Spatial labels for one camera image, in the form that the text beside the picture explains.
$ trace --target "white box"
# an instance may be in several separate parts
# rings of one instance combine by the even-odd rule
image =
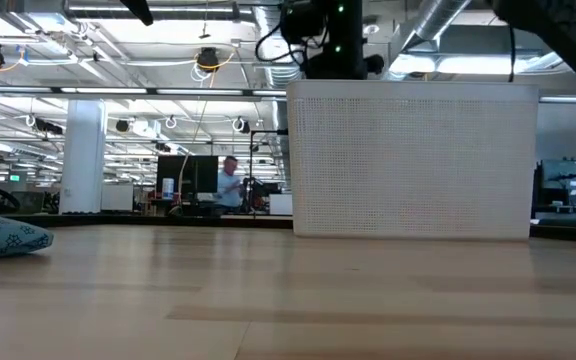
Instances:
[[[292,194],[270,194],[270,215],[292,215]]]
[[[527,238],[538,98],[514,84],[290,83],[295,233]]]
[[[101,190],[101,210],[132,211],[133,185],[104,185]]]

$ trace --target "blue patterned cushion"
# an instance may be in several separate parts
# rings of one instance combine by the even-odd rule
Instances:
[[[0,256],[47,248],[54,235],[40,227],[0,217]]]

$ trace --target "blue shirt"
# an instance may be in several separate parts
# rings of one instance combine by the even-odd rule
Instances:
[[[220,171],[217,175],[217,204],[228,207],[239,207],[239,205],[241,205],[239,188],[226,192],[226,189],[239,183],[241,183],[239,176],[230,176],[225,172]]]

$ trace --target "column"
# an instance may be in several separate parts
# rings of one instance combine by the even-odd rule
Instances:
[[[101,100],[70,100],[59,213],[98,213],[108,116]]]

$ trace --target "man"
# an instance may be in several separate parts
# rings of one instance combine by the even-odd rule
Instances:
[[[235,175],[237,158],[226,156],[224,168],[217,175],[217,205],[219,213],[237,213],[241,206],[241,179]]]

